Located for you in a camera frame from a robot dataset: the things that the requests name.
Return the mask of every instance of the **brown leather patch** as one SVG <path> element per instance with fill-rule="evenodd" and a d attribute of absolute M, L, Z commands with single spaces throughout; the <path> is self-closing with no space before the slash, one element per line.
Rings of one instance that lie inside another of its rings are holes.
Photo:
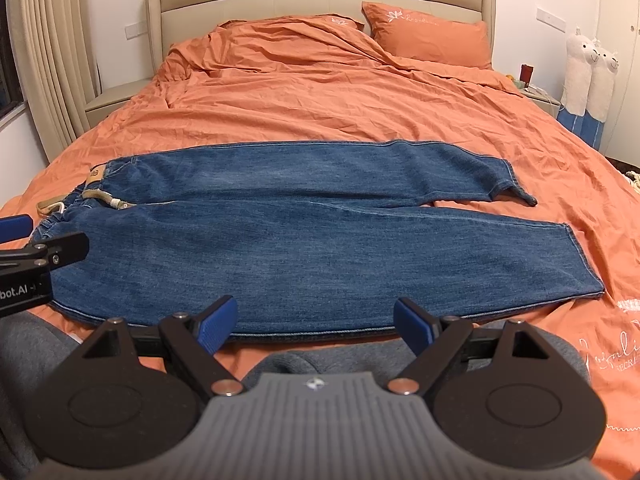
<path fill-rule="evenodd" d="M 93 168 L 91 173 L 89 173 L 89 176 L 84 181 L 84 187 L 87 187 L 89 184 L 94 182 L 100 182 L 104 176 L 104 170 L 106 167 L 106 164 L 101 164 L 100 166 Z"/>

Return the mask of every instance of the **wall outlet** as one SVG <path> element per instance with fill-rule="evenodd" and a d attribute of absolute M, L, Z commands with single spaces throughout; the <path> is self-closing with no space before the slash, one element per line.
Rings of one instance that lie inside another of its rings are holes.
<path fill-rule="evenodd" d="M 142 36 L 146 33 L 146 22 L 134 23 L 133 25 L 127 25 L 124 28 L 124 34 L 128 40 L 132 40 L 133 38 L 137 38 L 138 36 Z"/>
<path fill-rule="evenodd" d="M 550 12 L 546 12 L 546 10 L 542 10 L 538 8 L 538 12 L 536 13 L 536 19 L 539 22 L 546 23 L 547 25 L 557 28 L 562 32 L 566 31 L 566 22 L 561 20 L 557 16 L 554 16 Z"/>

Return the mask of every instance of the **orange duvet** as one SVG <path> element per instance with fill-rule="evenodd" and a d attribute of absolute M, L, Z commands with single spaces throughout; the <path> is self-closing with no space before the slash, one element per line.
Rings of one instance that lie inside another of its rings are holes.
<path fill-rule="evenodd" d="M 0 216 L 37 219 L 37 202 L 70 192 L 92 166 L 118 156 L 310 139 L 436 139 L 510 161 L 537 207 L 508 199 L 436 206 L 573 227 L 607 292 L 529 319 L 584 356 L 608 416 L 594 462 L 613 478 L 640 469 L 640 196 L 491 70 L 393 57 L 337 16 L 227 23 L 174 46 L 139 95 L 65 150 Z M 49 307 L 35 311 L 66 332 L 88 333 Z M 218 358 L 241 377 L 283 348 L 234 346 Z"/>

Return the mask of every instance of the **orange pillow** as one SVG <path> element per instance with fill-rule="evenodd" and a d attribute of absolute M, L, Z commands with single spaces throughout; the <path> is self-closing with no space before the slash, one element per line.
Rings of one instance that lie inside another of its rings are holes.
<path fill-rule="evenodd" d="M 426 12 L 363 2 L 373 39 L 393 56 L 491 69 L 485 22 L 443 20 Z"/>

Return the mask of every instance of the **beige nightstand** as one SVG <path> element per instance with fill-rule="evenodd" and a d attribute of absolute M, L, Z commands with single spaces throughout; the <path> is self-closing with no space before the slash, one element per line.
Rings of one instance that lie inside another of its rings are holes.
<path fill-rule="evenodd" d="M 524 95 L 524 97 L 527 97 L 535 102 L 535 104 L 537 104 L 554 119 L 558 118 L 560 103 L 553 99 L 549 94 L 541 94 L 533 88 L 523 88 L 522 90 L 520 90 L 520 93 Z"/>
<path fill-rule="evenodd" d="M 124 103 L 140 92 L 150 81 L 151 79 L 141 79 L 133 83 L 114 86 L 102 92 L 97 98 L 84 107 L 89 125 L 92 128 L 98 125 L 98 123 L 106 119 L 111 112 L 124 106 Z"/>

